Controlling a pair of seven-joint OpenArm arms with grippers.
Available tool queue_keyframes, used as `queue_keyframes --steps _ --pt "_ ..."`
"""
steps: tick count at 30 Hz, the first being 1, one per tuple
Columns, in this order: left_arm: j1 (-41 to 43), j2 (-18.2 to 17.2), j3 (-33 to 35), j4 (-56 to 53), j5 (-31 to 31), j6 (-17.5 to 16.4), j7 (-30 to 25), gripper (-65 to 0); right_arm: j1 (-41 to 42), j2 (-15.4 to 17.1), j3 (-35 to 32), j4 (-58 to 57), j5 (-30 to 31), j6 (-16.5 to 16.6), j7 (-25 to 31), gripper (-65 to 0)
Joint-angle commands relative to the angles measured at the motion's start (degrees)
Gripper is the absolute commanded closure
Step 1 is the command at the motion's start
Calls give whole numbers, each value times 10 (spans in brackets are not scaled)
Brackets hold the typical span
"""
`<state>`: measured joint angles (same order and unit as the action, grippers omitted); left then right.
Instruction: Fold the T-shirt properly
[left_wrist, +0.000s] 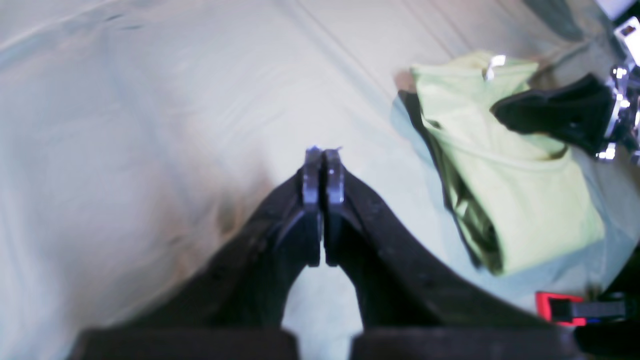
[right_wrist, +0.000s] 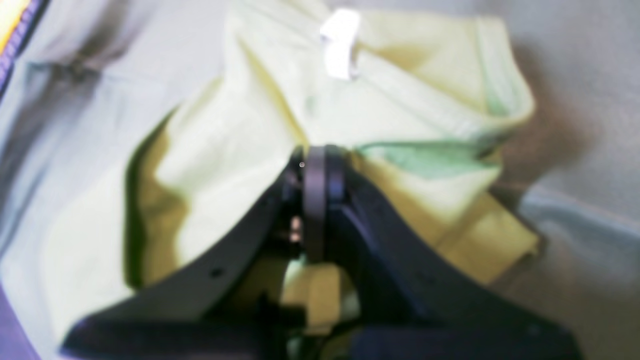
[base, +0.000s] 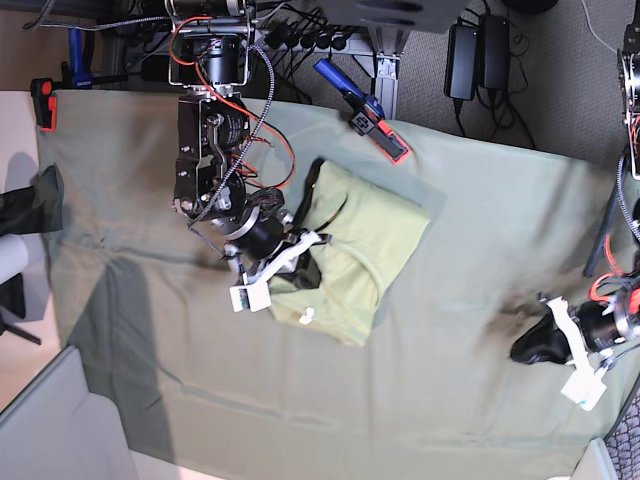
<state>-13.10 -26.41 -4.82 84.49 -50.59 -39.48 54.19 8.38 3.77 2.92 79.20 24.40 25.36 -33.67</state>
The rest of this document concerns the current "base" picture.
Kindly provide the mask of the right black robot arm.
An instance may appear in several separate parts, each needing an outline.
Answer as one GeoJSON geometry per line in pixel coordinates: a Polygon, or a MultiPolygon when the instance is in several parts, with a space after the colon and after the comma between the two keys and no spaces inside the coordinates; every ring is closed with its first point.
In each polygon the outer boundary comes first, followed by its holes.
{"type": "Polygon", "coordinates": [[[268,129],[284,147],[284,135],[265,114],[244,104],[256,45],[256,8],[250,1],[168,1],[172,23],[169,81],[187,89],[178,103],[179,151],[173,204],[191,231],[210,223],[224,237],[219,253],[248,285],[267,279],[266,269],[297,289],[315,289],[321,271],[309,247],[322,242],[284,208],[283,186],[257,183],[245,159],[268,129]]]}

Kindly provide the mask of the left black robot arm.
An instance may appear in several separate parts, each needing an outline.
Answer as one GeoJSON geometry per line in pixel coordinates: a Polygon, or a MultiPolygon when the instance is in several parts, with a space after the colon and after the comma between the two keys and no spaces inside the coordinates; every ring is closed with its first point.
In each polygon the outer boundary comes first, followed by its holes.
{"type": "Polygon", "coordinates": [[[615,212],[619,211],[634,241],[639,241],[639,204],[630,205],[626,198],[626,182],[639,180],[638,10],[626,25],[623,46],[616,54],[628,140],[617,163],[614,186],[583,276],[593,275],[600,258],[606,260],[609,271],[589,287],[586,302],[566,308],[566,327],[560,325],[560,315],[552,311],[547,299],[547,313],[511,347],[510,359],[516,363],[576,365],[580,355],[603,356],[616,345],[639,337],[639,257],[634,257],[630,271],[621,269],[611,250],[610,235],[615,212]]]}

